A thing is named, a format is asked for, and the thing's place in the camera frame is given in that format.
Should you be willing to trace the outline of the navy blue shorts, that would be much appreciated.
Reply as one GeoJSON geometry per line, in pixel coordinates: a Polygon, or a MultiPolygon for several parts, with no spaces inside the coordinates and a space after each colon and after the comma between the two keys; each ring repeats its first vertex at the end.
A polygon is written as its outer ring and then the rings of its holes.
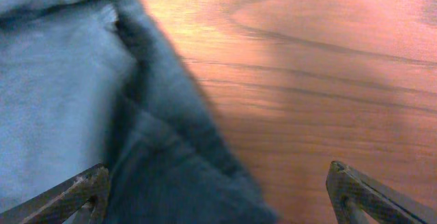
{"type": "Polygon", "coordinates": [[[1,222],[103,164],[105,223],[276,223],[140,0],[1,0],[1,222]]]}

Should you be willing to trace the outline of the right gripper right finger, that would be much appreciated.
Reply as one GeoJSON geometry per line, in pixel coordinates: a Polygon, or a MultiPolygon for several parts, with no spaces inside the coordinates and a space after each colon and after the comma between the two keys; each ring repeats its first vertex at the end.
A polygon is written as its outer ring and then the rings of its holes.
{"type": "Polygon", "coordinates": [[[326,177],[338,224],[436,222],[436,211],[378,182],[355,168],[334,160],[326,177]]]}

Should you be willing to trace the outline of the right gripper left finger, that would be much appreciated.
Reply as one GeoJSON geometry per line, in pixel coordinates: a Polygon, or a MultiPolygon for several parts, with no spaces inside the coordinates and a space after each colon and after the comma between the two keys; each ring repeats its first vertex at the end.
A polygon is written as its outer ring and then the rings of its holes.
{"type": "Polygon", "coordinates": [[[109,171],[97,164],[48,189],[38,196],[1,213],[2,223],[101,224],[110,193],[109,171]]]}

